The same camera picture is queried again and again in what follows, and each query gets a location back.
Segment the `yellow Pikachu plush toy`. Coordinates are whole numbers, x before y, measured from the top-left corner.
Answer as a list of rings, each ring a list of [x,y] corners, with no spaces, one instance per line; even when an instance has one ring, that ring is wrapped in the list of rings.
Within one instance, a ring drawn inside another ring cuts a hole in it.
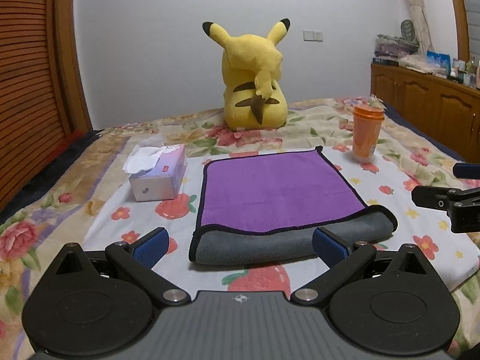
[[[278,21],[266,37],[234,37],[213,22],[203,23],[202,29],[223,49],[221,72],[227,126],[235,132],[282,127],[288,110],[279,86],[283,56],[277,45],[287,35],[290,20]]]

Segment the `wooden slatted headboard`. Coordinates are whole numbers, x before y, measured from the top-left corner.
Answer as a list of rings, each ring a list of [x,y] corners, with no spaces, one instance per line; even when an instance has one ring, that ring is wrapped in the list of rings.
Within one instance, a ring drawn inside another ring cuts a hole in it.
[[[73,0],[1,0],[1,206],[60,144],[92,128]]]

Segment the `orange plastic cup with lid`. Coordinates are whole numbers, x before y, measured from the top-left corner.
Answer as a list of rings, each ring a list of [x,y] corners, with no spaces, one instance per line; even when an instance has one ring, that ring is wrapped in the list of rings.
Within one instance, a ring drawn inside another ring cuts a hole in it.
[[[356,161],[363,164],[372,161],[384,119],[381,108],[369,105],[354,107],[352,156]]]

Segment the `blue picture card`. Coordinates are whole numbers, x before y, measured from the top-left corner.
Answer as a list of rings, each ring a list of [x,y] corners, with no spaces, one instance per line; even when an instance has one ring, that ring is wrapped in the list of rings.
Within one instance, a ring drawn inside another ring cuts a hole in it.
[[[451,57],[443,53],[428,50],[426,62],[432,69],[432,73],[441,77],[448,77],[451,73]]]

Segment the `floral bed sheet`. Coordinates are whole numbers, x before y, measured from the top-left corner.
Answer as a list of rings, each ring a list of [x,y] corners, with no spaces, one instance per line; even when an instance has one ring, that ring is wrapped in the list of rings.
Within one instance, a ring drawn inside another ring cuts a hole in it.
[[[24,303],[62,246],[68,242],[82,245],[107,200],[128,182],[122,167],[137,144],[161,137],[168,145],[184,145],[188,160],[316,146],[346,150],[352,160],[352,113],[361,103],[359,97],[294,103],[284,127],[244,133],[230,131],[222,111],[203,111],[110,127],[65,150],[15,197],[12,210],[1,213],[1,357],[27,359],[32,355],[21,322]],[[456,179],[452,174],[456,157],[394,113],[385,116],[376,155],[415,180],[414,187],[479,186],[477,180]],[[461,317],[450,353],[458,356],[479,342],[479,270],[451,291]]]

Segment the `stack of books and papers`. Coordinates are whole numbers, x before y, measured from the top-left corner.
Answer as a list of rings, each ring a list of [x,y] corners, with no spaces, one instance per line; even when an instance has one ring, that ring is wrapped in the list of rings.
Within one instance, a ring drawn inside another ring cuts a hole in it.
[[[402,37],[379,34],[375,39],[373,64],[399,66],[399,60],[418,52],[419,45]]]

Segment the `purple and grey towel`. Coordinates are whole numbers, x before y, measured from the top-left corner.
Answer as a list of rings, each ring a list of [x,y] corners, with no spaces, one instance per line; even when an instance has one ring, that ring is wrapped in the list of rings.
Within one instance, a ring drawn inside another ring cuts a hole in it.
[[[322,153],[261,154],[204,168],[189,260],[238,267],[317,257],[316,228],[345,242],[383,241],[398,226],[383,205],[366,205]]]

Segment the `wooden sideboard cabinet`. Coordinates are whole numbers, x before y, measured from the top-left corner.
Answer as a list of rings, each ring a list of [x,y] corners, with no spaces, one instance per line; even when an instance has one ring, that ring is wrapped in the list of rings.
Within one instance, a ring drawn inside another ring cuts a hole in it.
[[[413,127],[455,151],[479,161],[479,91],[404,67],[373,63],[371,93]]]

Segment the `tissue box with tissue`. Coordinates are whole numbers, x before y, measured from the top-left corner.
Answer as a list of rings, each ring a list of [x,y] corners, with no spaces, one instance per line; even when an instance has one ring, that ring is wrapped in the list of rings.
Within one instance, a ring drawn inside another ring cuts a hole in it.
[[[123,166],[137,202],[173,200],[186,170],[184,145],[137,145]]]

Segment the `white wall switch plate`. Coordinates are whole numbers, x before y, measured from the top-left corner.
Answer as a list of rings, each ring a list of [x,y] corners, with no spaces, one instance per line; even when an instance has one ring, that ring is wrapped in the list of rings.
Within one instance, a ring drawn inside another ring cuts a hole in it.
[[[312,30],[304,30],[303,31],[303,40],[304,41],[323,42],[323,33],[318,32],[318,31],[312,31]]]

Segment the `small bottles on cabinet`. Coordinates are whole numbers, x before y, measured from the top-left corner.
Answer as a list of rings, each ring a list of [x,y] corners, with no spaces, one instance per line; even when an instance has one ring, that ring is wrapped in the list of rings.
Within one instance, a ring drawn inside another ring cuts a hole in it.
[[[467,61],[454,58],[448,79],[472,89],[479,89],[478,67],[474,55]]]

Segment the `beige tied curtain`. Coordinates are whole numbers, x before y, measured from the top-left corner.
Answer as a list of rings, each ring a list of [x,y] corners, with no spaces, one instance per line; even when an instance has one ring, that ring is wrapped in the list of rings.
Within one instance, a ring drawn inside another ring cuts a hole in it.
[[[434,51],[431,30],[427,19],[424,0],[408,0],[412,23],[419,43],[419,52],[426,55],[428,51]]]

